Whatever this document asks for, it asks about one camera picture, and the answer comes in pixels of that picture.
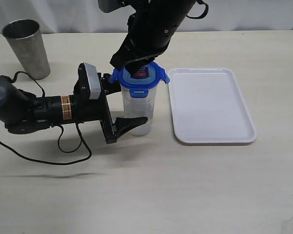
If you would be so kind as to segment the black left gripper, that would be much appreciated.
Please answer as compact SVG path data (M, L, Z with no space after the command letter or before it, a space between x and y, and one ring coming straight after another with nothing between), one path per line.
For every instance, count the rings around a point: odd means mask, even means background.
M113 83L109 81L111 74L97 72L101 84L101 94L97 100L88 99L84 63L78 67L78 80L73 89L74 119L77 123L99 121L107 144L115 143L127 132L146 124L147 117L118 117L113 123L106 96L121 92L121 86L118 80Z

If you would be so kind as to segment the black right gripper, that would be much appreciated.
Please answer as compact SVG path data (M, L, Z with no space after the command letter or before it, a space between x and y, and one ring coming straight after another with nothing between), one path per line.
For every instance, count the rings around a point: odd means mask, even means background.
M163 54L165 50L166 45L158 49L136 45L127 34L118 51L112 56L110 64L118 71L125 68L131 75L134 75L143 66Z

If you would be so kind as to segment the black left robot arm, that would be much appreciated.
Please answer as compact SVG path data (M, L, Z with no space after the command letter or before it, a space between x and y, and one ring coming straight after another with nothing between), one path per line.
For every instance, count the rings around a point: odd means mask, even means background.
M0 121L8 132L31 134L64 124L99 121L105 141L115 143L125 133L147 122L147 117L112 120L107 95L121 91L119 82L110 83L110 74L97 72L96 67L81 63L73 94L37 97L16 88L16 81L0 75Z

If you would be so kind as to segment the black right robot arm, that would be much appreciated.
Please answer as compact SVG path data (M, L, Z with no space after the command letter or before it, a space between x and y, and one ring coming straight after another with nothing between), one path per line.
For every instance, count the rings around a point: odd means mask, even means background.
M194 0L137 0L128 19L128 33L110 64L135 74L167 50L173 34L186 18Z

